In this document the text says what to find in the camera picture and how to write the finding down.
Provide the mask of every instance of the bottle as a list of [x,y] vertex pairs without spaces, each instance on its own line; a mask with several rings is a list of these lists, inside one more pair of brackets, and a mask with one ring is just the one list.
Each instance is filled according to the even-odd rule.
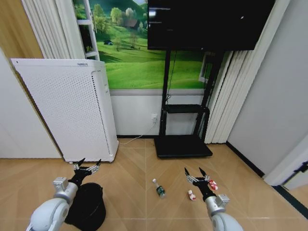
[[162,186],[158,185],[156,179],[153,179],[152,182],[153,182],[153,184],[155,184],[155,186],[156,186],[156,192],[157,192],[157,194],[159,195],[159,197],[160,197],[161,199],[163,199],[163,198],[165,197],[165,195],[166,195],[164,188],[163,188]]

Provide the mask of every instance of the cable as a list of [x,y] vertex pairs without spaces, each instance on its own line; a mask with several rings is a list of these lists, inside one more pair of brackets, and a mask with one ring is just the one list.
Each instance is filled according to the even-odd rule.
[[132,140],[130,140],[130,141],[126,142],[126,143],[120,143],[120,142],[119,142],[119,144],[125,145],[125,144],[128,144],[128,143],[132,142],[132,141],[135,140],[135,139],[140,138],[141,136],[146,135],[146,134],[154,127],[155,124],[156,124],[156,122],[153,123],[153,125],[150,127],[150,129],[149,129],[146,133],[144,133],[143,135],[140,135],[140,136],[138,136],[138,137],[136,137],[136,138],[133,138]]
[[173,76],[173,70],[174,70],[174,65],[175,65],[175,59],[177,57],[177,52],[178,51],[175,51],[174,60],[173,60],[173,68],[172,68],[172,71],[171,71],[171,77],[170,77],[170,81],[169,81],[169,88],[168,88],[168,92],[167,92],[167,95],[166,95],[167,104],[168,104],[168,100],[171,98],[171,95],[169,95],[169,91],[170,91],[170,87],[171,87],[171,80],[172,80],[172,76]]

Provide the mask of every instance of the black trash can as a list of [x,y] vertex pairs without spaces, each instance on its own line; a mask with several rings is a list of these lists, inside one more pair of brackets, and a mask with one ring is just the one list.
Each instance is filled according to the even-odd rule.
[[95,231],[106,217],[103,188],[96,183],[80,186],[71,205],[65,223],[82,231]]

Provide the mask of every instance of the black tv screen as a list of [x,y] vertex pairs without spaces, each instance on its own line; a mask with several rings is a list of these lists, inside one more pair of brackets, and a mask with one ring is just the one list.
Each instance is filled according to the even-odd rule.
[[275,0],[148,0],[150,50],[253,50]]

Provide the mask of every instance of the power plug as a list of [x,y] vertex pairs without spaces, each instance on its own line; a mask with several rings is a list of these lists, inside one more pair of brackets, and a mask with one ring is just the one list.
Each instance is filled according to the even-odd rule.
[[153,124],[155,124],[157,122],[157,114],[152,114],[151,119],[152,119]]

